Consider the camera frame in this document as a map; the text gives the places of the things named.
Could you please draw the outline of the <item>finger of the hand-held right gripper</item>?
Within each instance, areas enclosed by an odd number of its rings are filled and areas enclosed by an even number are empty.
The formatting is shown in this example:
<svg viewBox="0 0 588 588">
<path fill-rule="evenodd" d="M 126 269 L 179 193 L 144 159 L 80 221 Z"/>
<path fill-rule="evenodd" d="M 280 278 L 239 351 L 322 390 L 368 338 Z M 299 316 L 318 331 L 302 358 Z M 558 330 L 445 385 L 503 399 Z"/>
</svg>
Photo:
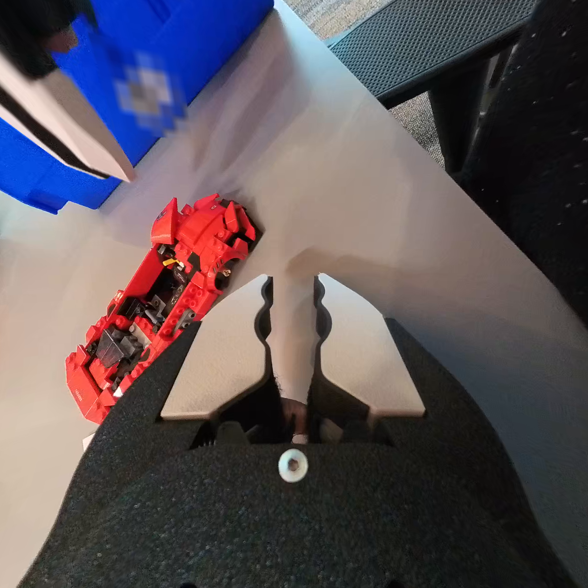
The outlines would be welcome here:
<svg viewBox="0 0 588 588">
<path fill-rule="evenodd" d="M 77 85 L 62 70 L 32 80 L 1 56 L 1 89 L 92 169 L 131 182 L 134 167 Z"/>
<path fill-rule="evenodd" d="M 111 177 L 85 165 L 69 147 L 41 125 L 4 89 L 1 90 L 1 118 L 64 165 L 100 179 Z"/>
</svg>

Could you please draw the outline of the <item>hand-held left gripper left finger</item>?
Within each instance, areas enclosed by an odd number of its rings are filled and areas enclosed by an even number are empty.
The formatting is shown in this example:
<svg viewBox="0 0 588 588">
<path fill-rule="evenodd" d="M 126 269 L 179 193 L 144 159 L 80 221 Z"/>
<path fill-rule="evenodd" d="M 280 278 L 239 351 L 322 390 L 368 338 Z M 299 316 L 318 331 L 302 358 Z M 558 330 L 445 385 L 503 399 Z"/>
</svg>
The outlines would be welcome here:
<svg viewBox="0 0 588 588">
<path fill-rule="evenodd" d="M 261 274 L 216 304 L 200 322 L 161 410 L 165 421 L 273 421 L 276 386 L 267 343 L 273 277 Z"/>
</svg>

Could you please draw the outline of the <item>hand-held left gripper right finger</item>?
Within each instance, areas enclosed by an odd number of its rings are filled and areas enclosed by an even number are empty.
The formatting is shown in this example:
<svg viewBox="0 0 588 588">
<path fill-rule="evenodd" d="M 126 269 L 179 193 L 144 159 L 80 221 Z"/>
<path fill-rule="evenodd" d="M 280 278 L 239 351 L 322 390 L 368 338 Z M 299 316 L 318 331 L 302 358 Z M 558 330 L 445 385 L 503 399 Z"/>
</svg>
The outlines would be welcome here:
<svg viewBox="0 0 588 588">
<path fill-rule="evenodd" d="M 326 273 L 314 277 L 313 301 L 313 412 L 341 429 L 423 417 L 426 408 L 382 313 Z"/>
</svg>

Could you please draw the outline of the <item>red lego car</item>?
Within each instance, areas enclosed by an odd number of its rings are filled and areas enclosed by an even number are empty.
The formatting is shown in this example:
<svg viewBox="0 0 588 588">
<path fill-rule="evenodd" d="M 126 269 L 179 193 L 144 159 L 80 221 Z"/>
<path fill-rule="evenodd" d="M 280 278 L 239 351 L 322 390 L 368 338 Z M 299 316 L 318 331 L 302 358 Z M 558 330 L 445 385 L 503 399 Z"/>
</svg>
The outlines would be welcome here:
<svg viewBox="0 0 588 588">
<path fill-rule="evenodd" d="M 143 372 L 203 319 L 258 239 L 234 200 L 212 194 L 182 209 L 176 198 L 168 203 L 128 285 L 66 358 L 66 384 L 86 420 L 100 425 Z"/>
</svg>

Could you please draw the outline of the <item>blue plastic bin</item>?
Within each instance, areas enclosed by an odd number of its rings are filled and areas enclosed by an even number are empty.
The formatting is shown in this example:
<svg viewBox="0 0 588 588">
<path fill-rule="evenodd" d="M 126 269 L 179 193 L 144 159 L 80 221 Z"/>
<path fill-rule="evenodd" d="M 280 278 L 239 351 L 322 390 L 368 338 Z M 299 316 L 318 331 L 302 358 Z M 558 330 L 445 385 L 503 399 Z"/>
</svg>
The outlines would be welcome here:
<svg viewBox="0 0 588 588">
<path fill-rule="evenodd" d="M 53 53 L 132 166 L 182 125 L 187 105 L 273 9 L 273 1 L 90 1 L 97 27 L 72 27 L 77 46 Z M 1 192 L 57 214 L 97 209 L 122 182 L 64 165 L 1 118 Z"/>
</svg>

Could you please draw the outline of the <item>black mesh chair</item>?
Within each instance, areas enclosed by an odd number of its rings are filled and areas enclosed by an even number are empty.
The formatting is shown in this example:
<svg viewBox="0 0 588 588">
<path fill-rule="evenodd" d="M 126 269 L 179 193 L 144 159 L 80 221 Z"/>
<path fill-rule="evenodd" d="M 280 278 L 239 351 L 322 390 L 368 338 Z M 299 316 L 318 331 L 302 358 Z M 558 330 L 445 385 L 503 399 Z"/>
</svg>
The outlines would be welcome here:
<svg viewBox="0 0 588 588">
<path fill-rule="evenodd" d="M 460 175 L 488 91 L 535 1 L 389 1 L 327 46 L 386 109 L 428 93 L 445 170 Z"/>
<path fill-rule="evenodd" d="M 587 325 L 587 1 L 539 1 L 461 186 Z"/>
</svg>

